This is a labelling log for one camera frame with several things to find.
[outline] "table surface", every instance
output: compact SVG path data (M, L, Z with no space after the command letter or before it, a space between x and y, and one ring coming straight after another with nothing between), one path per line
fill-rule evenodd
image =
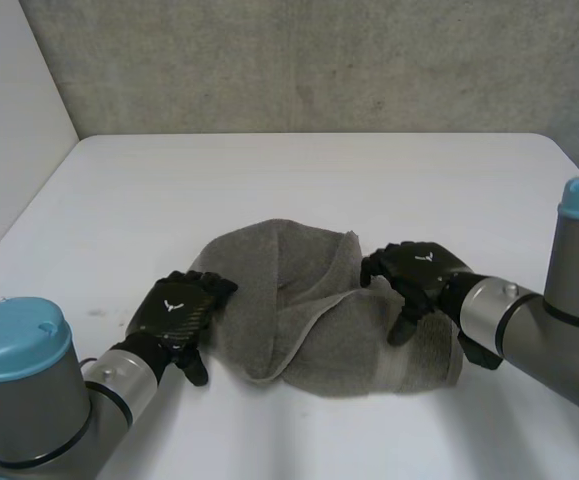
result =
M100 136L0 242L0 298L57 302L81 358L123 335L155 279L269 218L354 230L365 253L434 240L541 291L577 168L530 134ZM508 364L454 389L322 399L209 361L167 371L102 479L579 479L579 411Z

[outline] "gray wall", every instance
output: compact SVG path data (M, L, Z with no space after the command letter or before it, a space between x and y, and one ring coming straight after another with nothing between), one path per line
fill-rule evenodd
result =
M81 137L537 132L579 166L579 0L22 0Z

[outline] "silver cylinder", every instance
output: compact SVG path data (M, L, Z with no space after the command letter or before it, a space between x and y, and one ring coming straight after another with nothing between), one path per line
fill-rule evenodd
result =
M108 350L85 373L89 388L99 385L113 392L114 398L130 412L129 423L142 415L158 390L158 381L149 365L124 350Z
M498 325L514 303L532 293L507 280L487 277L476 284L462 302L460 326L469 338L502 355L496 347Z

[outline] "logo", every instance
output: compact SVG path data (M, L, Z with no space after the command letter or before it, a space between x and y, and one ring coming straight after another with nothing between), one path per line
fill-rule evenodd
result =
M165 308L167 309L168 312L171 312L172 310L178 310L179 308L184 307L185 304L181 303L180 305L169 305L169 302L165 300Z
M427 255L426 257L413 257L416 260L426 260L428 262L433 262L433 252L429 252L429 255Z

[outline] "gray towel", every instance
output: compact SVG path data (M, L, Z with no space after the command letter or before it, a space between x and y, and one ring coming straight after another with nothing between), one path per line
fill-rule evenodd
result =
M238 291L212 321L213 353L246 380L287 383L323 396L421 392L454 385L457 331L430 315L399 348L387 332L403 299L378 279L359 286L358 237L269 220L209 243L192 269Z

